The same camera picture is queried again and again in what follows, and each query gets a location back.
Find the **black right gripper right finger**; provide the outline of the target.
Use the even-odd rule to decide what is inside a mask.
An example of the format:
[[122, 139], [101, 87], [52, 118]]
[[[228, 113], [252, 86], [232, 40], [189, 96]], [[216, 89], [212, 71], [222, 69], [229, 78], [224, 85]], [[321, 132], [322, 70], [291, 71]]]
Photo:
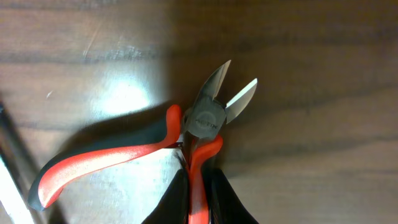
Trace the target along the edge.
[[258, 224], [246, 210], [221, 169], [205, 171], [206, 199], [212, 224]]

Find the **silver ratchet wrench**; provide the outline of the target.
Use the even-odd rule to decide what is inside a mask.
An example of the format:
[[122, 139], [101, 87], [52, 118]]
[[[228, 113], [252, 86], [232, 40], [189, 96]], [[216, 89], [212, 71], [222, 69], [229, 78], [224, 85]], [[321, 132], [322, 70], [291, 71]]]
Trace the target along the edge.
[[13, 223], [47, 223], [46, 217], [27, 203], [36, 166], [1, 103], [1, 203]]

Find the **red handled cutting pliers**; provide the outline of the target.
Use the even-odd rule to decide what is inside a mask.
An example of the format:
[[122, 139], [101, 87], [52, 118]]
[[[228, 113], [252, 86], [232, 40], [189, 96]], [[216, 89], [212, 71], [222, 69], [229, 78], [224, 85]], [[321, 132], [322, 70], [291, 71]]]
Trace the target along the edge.
[[205, 171], [216, 169], [213, 160], [223, 146], [221, 127], [245, 109], [257, 87], [257, 80], [252, 80], [226, 104], [220, 103], [216, 97], [228, 68], [229, 63], [224, 63], [210, 75], [188, 110], [172, 105], [162, 119], [139, 131], [57, 154], [34, 179], [28, 205], [38, 211], [45, 210], [67, 184], [79, 177], [176, 147], [183, 154], [180, 169], [187, 171], [189, 180], [187, 223], [210, 223]]

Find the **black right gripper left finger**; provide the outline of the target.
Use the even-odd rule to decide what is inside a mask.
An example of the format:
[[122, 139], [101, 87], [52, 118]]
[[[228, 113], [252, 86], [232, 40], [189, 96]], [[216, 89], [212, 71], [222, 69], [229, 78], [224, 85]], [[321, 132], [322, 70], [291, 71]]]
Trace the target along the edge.
[[179, 169], [155, 209], [142, 224], [187, 224], [189, 180], [185, 169]]

